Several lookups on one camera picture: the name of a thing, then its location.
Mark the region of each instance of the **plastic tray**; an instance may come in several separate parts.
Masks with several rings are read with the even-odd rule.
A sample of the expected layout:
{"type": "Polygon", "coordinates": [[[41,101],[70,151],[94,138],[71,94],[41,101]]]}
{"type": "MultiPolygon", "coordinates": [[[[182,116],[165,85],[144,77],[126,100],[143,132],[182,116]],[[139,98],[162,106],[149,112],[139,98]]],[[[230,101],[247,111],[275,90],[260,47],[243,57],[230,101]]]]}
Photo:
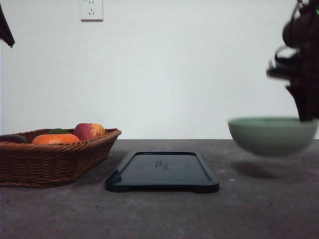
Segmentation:
{"type": "Polygon", "coordinates": [[[212,193],[219,182],[198,152],[139,151],[130,153],[106,179],[111,192],[129,190],[193,190],[212,193]]]}

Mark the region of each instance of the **dark fruit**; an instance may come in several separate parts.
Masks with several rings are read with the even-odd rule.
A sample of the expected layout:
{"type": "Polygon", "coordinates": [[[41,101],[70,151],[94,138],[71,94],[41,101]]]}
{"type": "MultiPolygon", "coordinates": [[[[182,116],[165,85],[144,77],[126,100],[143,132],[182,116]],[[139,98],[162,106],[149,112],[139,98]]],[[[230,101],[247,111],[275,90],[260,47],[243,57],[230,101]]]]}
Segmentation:
{"type": "Polygon", "coordinates": [[[17,134],[4,134],[0,136],[0,142],[26,143],[25,137],[17,134]]]}

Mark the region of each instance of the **tangerine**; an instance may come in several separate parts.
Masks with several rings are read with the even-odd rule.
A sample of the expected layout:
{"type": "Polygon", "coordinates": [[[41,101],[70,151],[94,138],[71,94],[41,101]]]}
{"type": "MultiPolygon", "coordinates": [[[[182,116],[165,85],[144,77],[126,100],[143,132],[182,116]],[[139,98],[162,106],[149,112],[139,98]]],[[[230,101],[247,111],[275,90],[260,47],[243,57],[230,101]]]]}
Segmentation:
{"type": "Polygon", "coordinates": [[[66,134],[41,134],[34,138],[32,143],[35,144],[52,144],[52,143],[75,143],[80,139],[70,133],[66,134]]]}

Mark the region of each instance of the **wicker basket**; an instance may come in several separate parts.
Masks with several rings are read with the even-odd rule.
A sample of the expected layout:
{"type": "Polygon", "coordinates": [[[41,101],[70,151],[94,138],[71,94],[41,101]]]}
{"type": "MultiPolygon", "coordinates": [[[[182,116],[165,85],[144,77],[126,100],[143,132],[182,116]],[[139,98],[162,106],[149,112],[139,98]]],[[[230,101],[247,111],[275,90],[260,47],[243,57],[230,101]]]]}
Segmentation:
{"type": "Polygon", "coordinates": [[[77,143],[31,144],[51,129],[17,133],[27,143],[0,143],[0,186],[50,188],[73,183],[103,161],[120,130],[106,129],[106,135],[77,143]]]}

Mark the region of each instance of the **bowl rim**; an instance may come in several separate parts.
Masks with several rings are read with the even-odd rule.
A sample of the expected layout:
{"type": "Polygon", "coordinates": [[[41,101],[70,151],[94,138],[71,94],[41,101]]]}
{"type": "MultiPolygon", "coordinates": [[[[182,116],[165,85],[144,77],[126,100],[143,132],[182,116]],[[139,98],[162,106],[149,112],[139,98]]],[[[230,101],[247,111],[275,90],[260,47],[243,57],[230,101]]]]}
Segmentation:
{"type": "Polygon", "coordinates": [[[300,121],[298,117],[285,117],[285,116],[274,116],[274,117],[263,117],[263,116],[251,116],[251,117],[236,117],[229,119],[228,125],[236,126],[248,126],[248,127],[297,127],[297,126],[317,126],[319,119],[314,119],[312,121],[300,121]],[[279,124],[262,124],[261,120],[279,120],[279,124]]]}

